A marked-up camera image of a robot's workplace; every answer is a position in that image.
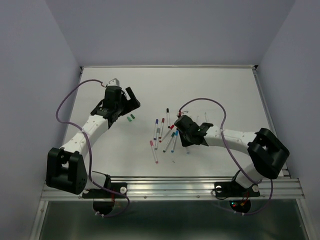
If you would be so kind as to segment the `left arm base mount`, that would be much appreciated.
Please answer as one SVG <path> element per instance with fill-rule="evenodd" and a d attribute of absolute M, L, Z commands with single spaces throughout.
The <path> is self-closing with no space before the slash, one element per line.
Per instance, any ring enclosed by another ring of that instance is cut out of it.
<path fill-rule="evenodd" d="M 94 214 L 103 219 L 113 218 L 124 214 L 129 206 L 130 199 L 127 196 L 128 183 L 124 181 L 113 182 L 108 174 L 96 172 L 102 177 L 101 187 L 93 184 L 87 186 L 81 197 L 93 200 L 92 209 Z"/>

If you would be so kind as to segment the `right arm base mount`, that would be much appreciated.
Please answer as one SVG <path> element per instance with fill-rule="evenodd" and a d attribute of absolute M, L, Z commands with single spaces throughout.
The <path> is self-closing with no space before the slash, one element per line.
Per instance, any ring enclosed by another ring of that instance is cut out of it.
<path fill-rule="evenodd" d="M 260 191 L 256 184 L 251 184 L 248 188 L 241 186 L 233 177 L 231 181 L 218 181 L 214 183 L 211 195 L 217 200 L 228 200 L 230 209 L 241 215 L 249 213 L 252 203 L 251 198 L 259 197 Z"/>

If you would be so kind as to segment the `black marker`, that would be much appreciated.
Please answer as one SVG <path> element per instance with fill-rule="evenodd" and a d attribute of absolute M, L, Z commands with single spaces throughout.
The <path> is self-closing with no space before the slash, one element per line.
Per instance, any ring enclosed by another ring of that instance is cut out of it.
<path fill-rule="evenodd" d="M 169 108 L 166 108 L 166 122 L 167 122 L 167 127 L 171 127 L 171 121 L 170 121 L 170 110 Z"/>

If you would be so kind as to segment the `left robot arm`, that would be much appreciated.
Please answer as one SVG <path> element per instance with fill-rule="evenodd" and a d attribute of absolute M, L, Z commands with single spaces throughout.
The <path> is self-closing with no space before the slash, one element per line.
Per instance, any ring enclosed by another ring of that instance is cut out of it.
<path fill-rule="evenodd" d="M 91 147 L 111 128 L 119 117 L 141 106 L 130 87 L 107 85 L 104 98 L 91 111 L 78 132 L 60 148 L 53 147 L 47 155 L 46 185 L 75 195 L 86 187 L 89 173 L 85 158 L 91 156 Z"/>

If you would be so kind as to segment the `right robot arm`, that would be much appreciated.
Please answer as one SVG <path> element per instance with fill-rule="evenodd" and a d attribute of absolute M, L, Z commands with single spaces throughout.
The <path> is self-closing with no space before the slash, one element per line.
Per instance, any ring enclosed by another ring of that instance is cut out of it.
<path fill-rule="evenodd" d="M 242 195 L 264 178 L 277 179 L 290 155 L 284 144 L 267 128 L 257 132 L 221 129 L 207 122 L 198 125 L 187 115 L 180 116 L 174 125 L 183 147 L 224 147 L 229 154 L 234 150 L 250 157 L 251 163 L 246 167 L 234 162 L 239 171 L 230 182 L 230 189 L 235 195 Z"/>

